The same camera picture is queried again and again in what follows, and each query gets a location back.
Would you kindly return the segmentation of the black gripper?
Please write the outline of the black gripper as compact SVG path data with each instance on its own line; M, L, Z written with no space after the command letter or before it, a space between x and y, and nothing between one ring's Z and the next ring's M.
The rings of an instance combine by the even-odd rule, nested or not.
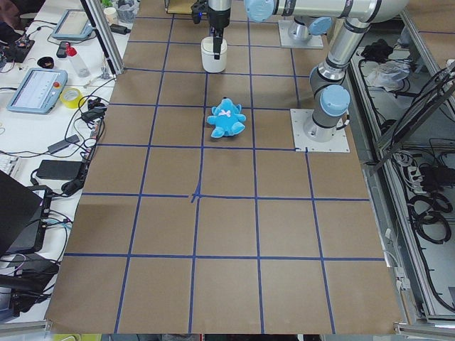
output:
M223 32L230 24L230 9L224 11L208 9L208 20L213 34L214 59L219 60L223 46Z

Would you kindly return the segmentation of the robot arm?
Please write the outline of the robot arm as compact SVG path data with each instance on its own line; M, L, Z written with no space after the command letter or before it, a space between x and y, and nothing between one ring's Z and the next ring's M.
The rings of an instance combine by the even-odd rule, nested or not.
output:
M254 9L252 7L245 9L248 17L253 19L256 16L256 21L260 22L269 17L265 13L265 7ZM210 8L208 3L203 3L202 9L193 9L192 19L194 23L199 23L202 15L206 13L211 32L213 34L212 48L213 58L219 60L221 56L221 48L223 44L224 28L230 23L230 9L224 11L215 11ZM280 21L280 23L289 23L288 21ZM313 36L320 36L327 32L331 27L332 19L330 17L309 17L309 16L295 16L294 20L290 22L287 29L287 36L297 42L310 41Z
M383 22L398 15L407 1L245 1L249 19L263 22L270 16L315 16L343 19L326 59L310 75L315 109L304 123L304 133L313 141L330 141L339 119L346 113L350 95L341 85L346 68L370 24Z

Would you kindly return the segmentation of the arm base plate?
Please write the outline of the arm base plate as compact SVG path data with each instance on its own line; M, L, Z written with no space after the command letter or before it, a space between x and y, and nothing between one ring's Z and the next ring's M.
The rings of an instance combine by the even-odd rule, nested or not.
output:
M324 31L296 21L279 21L279 36L284 48L323 49Z
M332 128L322 128L313 121L312 109L291 109L294 148L300 152L349 153L343 120Z

